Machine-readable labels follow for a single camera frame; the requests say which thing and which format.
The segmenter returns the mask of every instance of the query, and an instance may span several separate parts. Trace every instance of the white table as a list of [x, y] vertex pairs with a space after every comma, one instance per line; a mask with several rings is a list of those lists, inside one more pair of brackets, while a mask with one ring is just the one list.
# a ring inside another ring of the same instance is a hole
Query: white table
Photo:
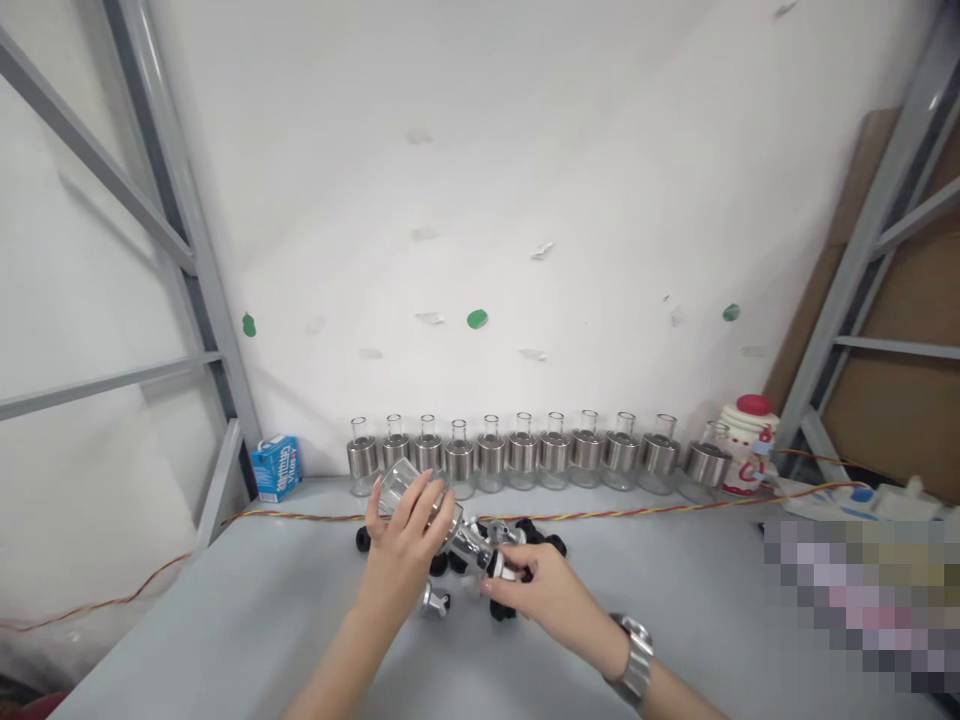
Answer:
[[[353, 514], [344, 481], [308, 481], [288, 512]], [[478, 494], [469, 514], [552, 514], [675, 505], [636, 490]], [[254, 503], [253, 507], [262, 507]], [[763, 562], [777, 506], [543, 523], [601, 603], [646, 624], [657, 655], [732, 718], [942, 718], [828, 649], [782, 600]], [[346, 612], [365, 556], [357, 523], [254, 517], [230, 526], [54, 714], [57, 720], [275, 718]], [[532, 622], [497, 623], [452, 571], [443, 621], [412, 618], [361, 713], [369, 718], [630, 717], [602, 679]]]

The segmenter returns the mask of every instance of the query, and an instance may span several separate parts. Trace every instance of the wrist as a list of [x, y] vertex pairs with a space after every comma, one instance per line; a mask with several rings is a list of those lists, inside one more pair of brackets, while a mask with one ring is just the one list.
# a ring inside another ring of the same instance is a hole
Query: wrist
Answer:
[[630, 637], [609, 615], [600, 611], [582, 646], [574, 652], [604, 679], [616, 682], [623, 677], [630, 658]]

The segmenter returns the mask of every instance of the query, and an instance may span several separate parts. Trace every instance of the orange wire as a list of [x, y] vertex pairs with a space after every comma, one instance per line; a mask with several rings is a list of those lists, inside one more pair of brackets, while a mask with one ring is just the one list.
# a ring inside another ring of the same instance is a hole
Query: orange wire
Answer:
[[[495, 515], [484, 515], [479, 519], [488, 522], [490, 520], [504, 520], [509, 522], [514, 522], [516, 520], [522, 520], [524, 518], [529, 518], [531, 520], [545, 521], [545, 522], [555, 522], [559, 520], [586, 520], [589, 518], [618, 518], [618, 517], [638, 517], [642, 515], [654, 515], [660, 513], [673, 513], [673, 512], [698, 512], [700, 510], [717, 510], [720, 508], [728, 507], [737, 507], [744, 505], [764, 505], [767, 503], [781, 503], [785, 500], [790, 500], [792, 498], [801, 498], [806, 495], [812, 495], [813, 493], [821, 492], [823, 490], [829, 490], [831, 488], [838, 487], [864, 487], [862, 483], [850, 482], [850, 483], [828, 483], [826, 485], [816, 485], [811, 487], [808, 490], [803, 492], [796, 493], [794, 495], [785, 495], [783, 497], [763, 497], [763, 498], [748, 498], [746, 500], [733, 500], [730, 502], [721, 502], [713, 503], [712, 505], [676, 505], [673, 507], [664, 507], [664, 508], [637, 508], [636, 510], [608, 510], [604, 512], [581, 512], [581, 513], [571, 513], [567, 515], [516, 515], [516, 516], [507, 516], [500, 517]], [[312, 520], [315, 522], [350, 522], [363, 520], [363, 515], [302, 515], [298, 513], [284, 513], [276, 512], [274, 510], [247, 510], [245, 512], [237, 513], [236, 515], [227, 518], [224, 520], [221, 525], [229, 525], [234, 520], [242, 517], [273, 517], [280, 518], [284, 520]], [[389, 520], [389, 515], [381, 516], [385, 520]], [[161, 565], [157, 568], [154, 573], [146, 579], [143, 585], [133, 593], [133, 595], [128, 595], [127, 597], [115, 598], [113, 600], [107, 600], [105, 602], [96, 603], [93, 605], [84, 605], [78, 607], [70, 612], [64, 613], [63, 615], [58, 615], [57, 617], [50, 618], [49, 620], [44, 620], [43, 622], [35, 623], [33, 625], [16, 625], [13, 623], [3, 623], [0, 622], [0, 630], [10, 630], [16, 633], [25, 633], [30, 632], [31, 630], [37, 630], [47, 625], [52, 625], [54, 623], [62, 622], [68, 618], [73, 617], [74, 615], [80, 615], [83, 613], [92, 612], [94, 610], [99, 610], [100, 608], [107, 607], [108, 605], [126, 605], [131, 603], [140, 597], [140, 594], [147, 589], [147, 586], [156, 579], [157, 575], [162, 573], [171, 565], [175, 565], [181, 560], [186, 560], [190, 557], [191, 553], [185, 553], [180, 557], [174, 558], [173, 560]]]
[[153, 574], [146, 579], [146, 582], [144, 582], [143, 585], [141, 585], [140, 588], [133, 595], [127, 595], [126, 597], [122, 597], [122, 598], [114, 598], [113, 600], [107, 600], [105, 602], [95, 603], [93, 605], [84, 605], [82, 607], [75, 608], [74, 610], [71, 610], [68, 613], [64, 613], [63, 615], [58, 615], [55, 618], [50, 618], [49, 620], [44, 620], [43, 622], [39, 622], [34, 625], [22, 626], [22, 625], [14, 625], [13, 623], [0, 623], [0, 630], [11, 630], [16, 633], [30, 632], [31, 630], [37, 630], [39, 628], [46, 627], [47, 625], [53, 625], [54, 623], [62, 622], [67, 618], [73, 617], [74, 615], [80, 615], [81, 613], [88, 613], [94, 610], [99, 610], [100, 608], [107, 607], [108, 605], [126, 605], [127, 603], [131, 603], [134, 600], [136, 600], [138, 597], [140, 597], [140, 594], [147, 589], [147, 586], [154, 581], [157, 575], [162, 573], [171, 565], [175, 565], [181, 560], [186, 560], [188, 557], [190, 557], [190, 554], [191, 553], [186, 553], [184, 555], [181, 555], [178, 558], [174, 558], [173, 560], [170, 560], [169, 562], [161, 565], [159, 568], [154, 570]]

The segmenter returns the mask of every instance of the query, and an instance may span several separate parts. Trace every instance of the right hand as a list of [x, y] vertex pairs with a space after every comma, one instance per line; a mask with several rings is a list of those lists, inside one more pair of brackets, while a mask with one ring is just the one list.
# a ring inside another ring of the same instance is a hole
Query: right hand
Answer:
[[497, 548], [515, 569], [528, 568], [529, 583], [486, 579], [484, 595], [532, 618], [547, 634], [593, 665], [607, 680], [619, 680], [630, 641], [553, 545]]

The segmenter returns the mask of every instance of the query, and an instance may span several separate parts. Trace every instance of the milk carton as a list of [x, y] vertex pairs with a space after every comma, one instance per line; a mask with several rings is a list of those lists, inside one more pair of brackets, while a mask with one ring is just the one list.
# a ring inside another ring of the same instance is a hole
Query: milk carton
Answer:
[[300, 484], [300, 453], [296, 438], [277, 435], [273, 440], [260, 443], [250, 453], [250, 462], [263, 502], [280, 502]]

